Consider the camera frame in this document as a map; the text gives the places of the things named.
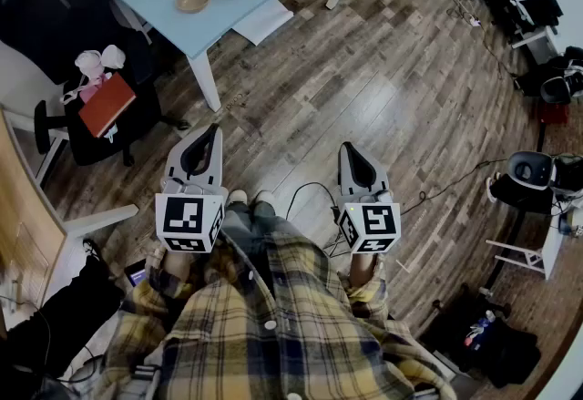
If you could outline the grey black round helmet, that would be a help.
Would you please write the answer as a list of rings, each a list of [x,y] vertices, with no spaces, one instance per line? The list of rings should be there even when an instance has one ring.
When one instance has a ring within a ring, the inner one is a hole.
[[[558,105],[567,105],[574,98],[583,97],[583,72],[550,78],[541,86],[540,95],[546,103]]]
[[[534,190],[548,187],[553,172],[553,158],[535,151],[518,151],[507,160],[507,174],[516,183]]]

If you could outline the dark phone with blue screen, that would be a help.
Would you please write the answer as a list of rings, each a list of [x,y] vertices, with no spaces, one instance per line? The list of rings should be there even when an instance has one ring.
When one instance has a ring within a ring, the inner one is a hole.
[[[131,286],[136,287],[146,278],[146,260],[142,259],[130,264],[124,269],[124,273]]]

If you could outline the black office chair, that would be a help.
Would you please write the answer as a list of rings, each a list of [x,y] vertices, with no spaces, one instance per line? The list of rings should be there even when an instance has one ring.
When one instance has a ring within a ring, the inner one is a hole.
[[[159,122],[180,131],[190,127],[183,119],[163,114],[153,85],[148,41],[141,32],[118,22],[110,0],[0,0],[0,42],[26,56],[63,88],[63,115],[48,115],[45,101],[35,107],[34,133],[41,154],[51,148],[50,130],[62,128],[77,165],[92,165],[121,153],[125,165],[130,166],[131,144]],[[121,69],[104,67],[104,73],[119,73],[136,94],[115,122],[118,133],[113,143],[94,138],[78,115],[86,104],[78,96],[78,88],[90,79],[75,66],[82,52],[96,50],[101,54],[109,45],[120,48],[126,62]]]

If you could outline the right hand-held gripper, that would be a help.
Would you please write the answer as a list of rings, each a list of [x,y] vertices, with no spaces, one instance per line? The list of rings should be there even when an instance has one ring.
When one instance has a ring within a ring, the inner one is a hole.
[[[384,254],[401,238],[400,204],[393,202],[387,171],[365,149],[345,141],[339,151],[338,228],[351,254]]]

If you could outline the white teapot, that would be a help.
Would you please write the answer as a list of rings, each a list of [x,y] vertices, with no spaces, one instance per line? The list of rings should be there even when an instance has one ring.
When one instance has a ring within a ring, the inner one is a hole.
[[[98,78],[104,73],[101,54],[96,50],[88,50],[79,54],[75,60],[75,66],[88,79]]]

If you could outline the white stool frame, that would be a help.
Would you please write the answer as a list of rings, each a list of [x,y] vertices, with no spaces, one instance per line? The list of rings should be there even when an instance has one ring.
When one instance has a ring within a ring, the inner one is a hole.
[[[509,263],[516,267],[541,274],[546,273],[541,250],[530,250],[528,248],[492,240],[485,240],[485,243],[499,250],[494,256],[494,259],[499,262]]]

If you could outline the person's right forearm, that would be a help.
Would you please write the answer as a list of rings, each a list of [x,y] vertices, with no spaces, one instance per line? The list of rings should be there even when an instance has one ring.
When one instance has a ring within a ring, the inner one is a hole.
[[[354,254],[343,287],[357,317],[385,311],[387,290],[384,260],[379,254]]]

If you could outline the black backpack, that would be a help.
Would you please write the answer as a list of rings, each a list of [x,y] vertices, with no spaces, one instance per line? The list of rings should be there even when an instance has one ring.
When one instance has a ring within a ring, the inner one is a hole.
[[[509,304],[490,302],[462,284],[447,304],[432,303],[436,316],[421,335],[421,342],[467,373],[483,374],[496,388],[523,384],[537,367],[541,352],[537,336],[506,322]]]

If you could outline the person's grey jeans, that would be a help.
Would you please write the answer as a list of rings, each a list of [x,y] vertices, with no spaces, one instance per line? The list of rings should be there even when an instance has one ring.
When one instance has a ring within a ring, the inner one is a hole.
[[[252,205],[235,200],[226,207],[221,231],[254,262],[266,260],[268,249],[276,244],[308,242],[289,221],[279,216],[266,200]]]

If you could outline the person's left forearm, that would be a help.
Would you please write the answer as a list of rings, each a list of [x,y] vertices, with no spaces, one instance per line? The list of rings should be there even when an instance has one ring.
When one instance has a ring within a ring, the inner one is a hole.
[[[158,247],[146,258],[148,284],[165,298],[186,300],[199,286],[199,265],[195,254]]]

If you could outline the white flat panel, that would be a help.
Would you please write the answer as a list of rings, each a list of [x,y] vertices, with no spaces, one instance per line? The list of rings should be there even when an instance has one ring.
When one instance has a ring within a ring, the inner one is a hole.
[[[268,0],[257,7],[232,29],[255,46],[293,18],[293,12],[279,0]]]

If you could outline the red book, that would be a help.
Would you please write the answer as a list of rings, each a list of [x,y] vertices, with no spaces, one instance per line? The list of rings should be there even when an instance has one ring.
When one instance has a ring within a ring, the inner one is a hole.
[[[101,138],[135,99],[132,88],[119,73],[115,73],[103,82],[78,115],[91,135]]]

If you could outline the person's yellow plaid shirt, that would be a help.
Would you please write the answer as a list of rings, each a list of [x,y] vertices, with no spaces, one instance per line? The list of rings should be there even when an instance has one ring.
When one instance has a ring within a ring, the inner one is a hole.
[[[147,258],[122,303],[92,397],[119,400],[136,368],[159,364],[154,400],[438,400],[455,391],[387,308],[384,269],[354,286],[297,233],[265,240],[260,270],[233,240],[194,258],[189,276]]]

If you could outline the wooden desk with white frame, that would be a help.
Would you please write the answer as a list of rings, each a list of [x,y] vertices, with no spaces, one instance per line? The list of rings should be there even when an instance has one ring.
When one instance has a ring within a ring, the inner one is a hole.
[[[16,115],[0,107],[0,266],[9,289],[40,304],[66,243],[134,217],[134,204],[63,221],[26,162],[16,140]]]

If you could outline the white mug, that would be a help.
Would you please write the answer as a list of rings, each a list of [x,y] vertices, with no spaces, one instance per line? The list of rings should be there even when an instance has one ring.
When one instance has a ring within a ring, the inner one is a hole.
[[[121,69],[126,62],[125,53],[115,45],[107,46],[101,53],[101,65],[111,69]]]

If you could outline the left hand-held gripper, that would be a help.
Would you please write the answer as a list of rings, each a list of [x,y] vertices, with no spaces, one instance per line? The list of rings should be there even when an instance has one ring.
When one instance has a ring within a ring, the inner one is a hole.
[[[212,251],[224,221],[227,191],[198,185],[221,185],[222,154],[222,130],[216,123],[190,133],[169,152],[165,176],[172,179],[165,179],[155,197],[156,233],[168,251]]]

